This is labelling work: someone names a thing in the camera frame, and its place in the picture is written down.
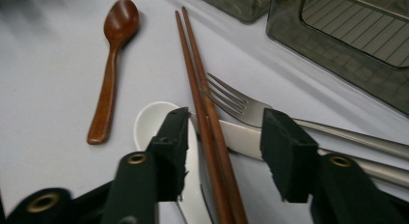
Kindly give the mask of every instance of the knife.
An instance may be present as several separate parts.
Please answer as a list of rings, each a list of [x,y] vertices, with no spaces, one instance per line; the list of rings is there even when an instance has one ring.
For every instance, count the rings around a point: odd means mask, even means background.
[[[193,126],[198,132],[196,114],[191,113],[190,118]],[[261,151],[259,149],[261,136],[259,130],[235,125],[226,121],[220,121],[220,126],[223,130],[226,145],[231,150],[239,154],[247,155],[251,158],[262,160]],[[320,148],[318,149],[318,153],[323,155],[335,152]],[[372,178],[409,189],[409,171],[348,154],[344,155],[355,160]]]

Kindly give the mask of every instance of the metal fork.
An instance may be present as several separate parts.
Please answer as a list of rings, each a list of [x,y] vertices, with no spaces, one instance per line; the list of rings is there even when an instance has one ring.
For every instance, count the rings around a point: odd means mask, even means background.
[[[207,81],[212,95],[202,91],[207,97],[222,108],[225,112],[250,126],[261,127],[264,108],[272,108],[270,105],[252,99],[229,86],[211,73],[207,74]],[[327,126],[310,121],[293,119],[299,126],[319,130],[342,139],[352,141],[386,154],[409,159],[409,146],[397,142],[377,138],[358,132]]]

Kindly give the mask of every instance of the white table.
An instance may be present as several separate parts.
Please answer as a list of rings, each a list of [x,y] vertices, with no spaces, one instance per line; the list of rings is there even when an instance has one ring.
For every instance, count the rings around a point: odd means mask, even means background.
[[[409,144],[409,119],[271,41],[266,15],[245,25],[201,0],[132,0],[141,26],[120,58],[111,136],[90,146],[86,136],[108,55],[102,27],[116,1],[0,0],[0,189],[6,213],[42,188],[67,188],[77,197],[111,181],[120,158],[135,151],[133,123],[148,103],[167,100],[194,110],[175,19],[182,6],[208,72],[291,117]],[[407,161],[312,135],[326,148],[409,170]],[[281,202],[264,163],[239,154],[232,154],[232,163],[251,223],[312,223],[308,205]],[[376,184],[409,201],[407,190]],[[161,220],[180,223],[177,207],[163,206]]]

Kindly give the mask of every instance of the white spoon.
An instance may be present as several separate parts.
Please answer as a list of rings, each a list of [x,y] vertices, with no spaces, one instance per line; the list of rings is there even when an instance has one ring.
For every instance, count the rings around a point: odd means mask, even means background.
[[[157,134],[166,115],[177,108],[178,106],[170,102],[158,101],[142,109],[136,117],[133,129],[133,138],[138,151],[144,151],[148,147],[152,136]],[[190,120],[188,125],[188,145],[189,150],[186,156],[186,170],[188,173],[184,179],[182,199],[177,201],[177,204],[187,223],[211,224],[211,218],[201,191],[198,139],[195,128],[193,128]]]

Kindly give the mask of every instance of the wooden chopstick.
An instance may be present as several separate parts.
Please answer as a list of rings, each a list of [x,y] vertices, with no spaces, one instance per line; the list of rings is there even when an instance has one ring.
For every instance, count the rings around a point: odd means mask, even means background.
[[[199,48],[196,44],[192,26],[190,25],[187,10],[186,8],[183,7],[182,11],[187,34],[190,40],[190,45],[192,47],[193,56],[195,58],[196,69],[199,75],[200,84],[202,85],[202,89],[210,94],[211,92],[208,89],[207,79],[205,76],[205,69],[199,53]],[[216,153],[219,157],[219,162],[222,171],[221,173],[224,179],[226,189],[228,191],[228,198],[232,209],[234,223],[247,223],[246,212],[241,201],[240,192],[235,179],[234,171],[232,169],[232,163],[229,157],[228,147],[226,146],[225,137],[223,135],[222,128],[220,127],[219,116],[217,114],[214,103],[210,98],[204,97],[204,103],[209,118],[211,130],[213,133],[214,141],[216,143]]]
[[[213,190],[213,198],[217,209],[217,215],[220,223],[232,224],[233,223],[232,210],[229,206],[229,199],[227,197],[226,188],[223,185],[219,162],[217,160],[217,155],[214,150],[210,128],[207,123],[205,106],[202,101],[201,92],[199,90],[198,81],[196,79],[196,73],[193,68],[192,59],[189,53],[189,47],[187,45],[187,40],[184,35],[184,29],[181,24],[180,15],[178,11],[176,11],[176,17],[177,28],[183,49],[184,61],[186,64],[187,74],[189,77],[190,89],[192,91],[196,115],[198,118],[199,132],[201,133],[202,144],[204,146],[204,156],[206,160],[207,171],[210,177],[210,183]]]

